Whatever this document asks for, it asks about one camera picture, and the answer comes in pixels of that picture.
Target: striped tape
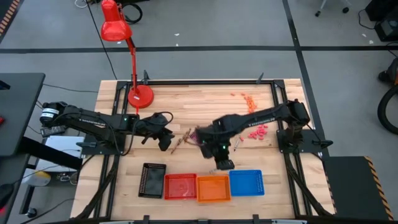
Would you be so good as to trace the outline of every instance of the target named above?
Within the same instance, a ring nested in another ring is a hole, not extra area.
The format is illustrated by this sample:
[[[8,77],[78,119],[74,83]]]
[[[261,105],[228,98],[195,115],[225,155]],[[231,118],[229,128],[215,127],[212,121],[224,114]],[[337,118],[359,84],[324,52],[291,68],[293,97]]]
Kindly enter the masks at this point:
[[[379,190],[379,195],[381,197],[381,201],[382,201],[382,203],[384,205],[384,208],[386,209],[386,213],[388,215],[388,219],[389,220],[394,220],[394,217],[392,216],[392,212],[391,212],[391,209],[390,209],[390,205],[388,204],[387,198],[384,195],[383,189],[381,188],[380,180],[379,180],[379,177],[377,176],[377,172],[376,172],[376,169],[374,168],[372,159],[369,156],[364,156],[364,158],[368,161],[369,167],[371,168],[373,179],[374,179],[374,181],[376,183],[377,189]]]
[[[326,171],[325,171],[325,176],[326,176],[326,182],[328,183],[328,188],[329,188],[331,203],[333,204],[333,209],[335,210],[335,214],[337,214],[337,209],[336,209],[336,205],[335,205],[335,200],[333,199],[333,193],[331,192],[331,187],[330,187],[330,184],[329,184],[329,178],[328,178],[328,174],[326,173]]]
[[[4,15],[4,18],[0,21],[0,36],[3,35],[3,33],[6,30],[7,26],[9,26],[11,17],[17,10],[17,7],[19,5],[19,1],[20,0],[13,0],[13,2],[11,3],[9,9],[6,12],[6,15]]]

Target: plastic bin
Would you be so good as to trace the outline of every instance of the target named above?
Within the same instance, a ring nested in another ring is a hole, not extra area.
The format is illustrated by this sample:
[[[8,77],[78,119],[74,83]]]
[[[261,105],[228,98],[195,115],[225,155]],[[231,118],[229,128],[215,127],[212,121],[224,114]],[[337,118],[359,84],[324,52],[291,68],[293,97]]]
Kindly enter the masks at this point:
[[[203,176],[197,178],[198,202],[229,202],[231,191],[227,175]]]
[[[196,199],[196,174],[168,174],[164,181],[165,200]]]
[[[261,170],[231,170],[232,196],[261,196],[265,194]]]
[[[162,198],[165,164],[144,163],[138,197]]]

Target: chair wheel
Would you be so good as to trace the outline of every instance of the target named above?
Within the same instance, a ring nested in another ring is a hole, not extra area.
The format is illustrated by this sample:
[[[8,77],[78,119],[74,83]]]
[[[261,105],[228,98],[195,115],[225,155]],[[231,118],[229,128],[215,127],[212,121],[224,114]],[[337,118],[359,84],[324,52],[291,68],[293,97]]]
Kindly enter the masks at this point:
[[[386,71],[379,73],[377,78],[382,82],[391,82],[390,76]]]
[[[26,216],[27,216],[28,218],[34,218],[34,217],[36,217],[36,215],[37,215],[37,210],[36,210],[36,208],[29,208],[28,211],[27,211],[27,213],[26,213]]]

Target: chair leg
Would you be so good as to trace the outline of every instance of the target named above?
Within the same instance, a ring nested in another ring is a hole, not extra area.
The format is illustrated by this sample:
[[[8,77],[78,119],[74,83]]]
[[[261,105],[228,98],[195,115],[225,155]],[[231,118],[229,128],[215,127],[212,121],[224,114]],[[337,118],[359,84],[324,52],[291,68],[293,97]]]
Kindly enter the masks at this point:
[[[325,7],[327,0],[323,0],[321,8],[319,8],[319,11],[317,13],[315,13],[315,16],[318,17],[321,14],[321,10],[323,9],[323,7]]]
[[[349,0],[340,0],[340,1],[342,1],[343,3],[345,3],[346,7],[352,6],[352,4],[350,3]]]
[[[327,1],[328,1],[328,0],[323,0],[322,5],[321,5],[321,8],[320,8],[320,11],[323,9],[323,7],[325,7],[325,4],[326,4]]]

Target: black tray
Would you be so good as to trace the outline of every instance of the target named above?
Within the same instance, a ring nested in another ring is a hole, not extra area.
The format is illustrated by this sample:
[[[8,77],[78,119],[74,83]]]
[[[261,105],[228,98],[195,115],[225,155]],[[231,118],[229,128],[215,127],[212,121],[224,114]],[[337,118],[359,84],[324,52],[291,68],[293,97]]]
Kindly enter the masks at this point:
[[[165,173],[165,164],[144,163],[138,197],[162,198]]]

